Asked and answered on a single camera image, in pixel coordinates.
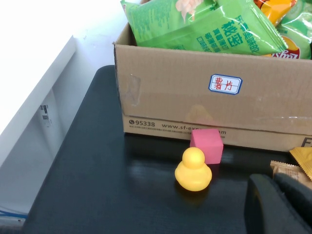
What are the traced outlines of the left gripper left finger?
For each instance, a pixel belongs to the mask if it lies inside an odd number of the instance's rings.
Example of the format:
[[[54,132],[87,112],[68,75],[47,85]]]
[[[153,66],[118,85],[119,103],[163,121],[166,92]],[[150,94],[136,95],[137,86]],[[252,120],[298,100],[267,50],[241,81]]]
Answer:
[[[253,174],[244,206],[248,234],[310,234],[312,226],[294,209],[273,179]]]

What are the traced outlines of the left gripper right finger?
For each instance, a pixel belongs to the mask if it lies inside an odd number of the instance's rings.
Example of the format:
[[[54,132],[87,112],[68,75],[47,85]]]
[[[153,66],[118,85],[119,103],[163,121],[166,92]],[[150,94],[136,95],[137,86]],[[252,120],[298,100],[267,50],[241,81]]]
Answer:
[[[290,176],[277,173],[273,176],[273,180],[285,194],[288,201],[305,220],[312,225],[312,190]]]

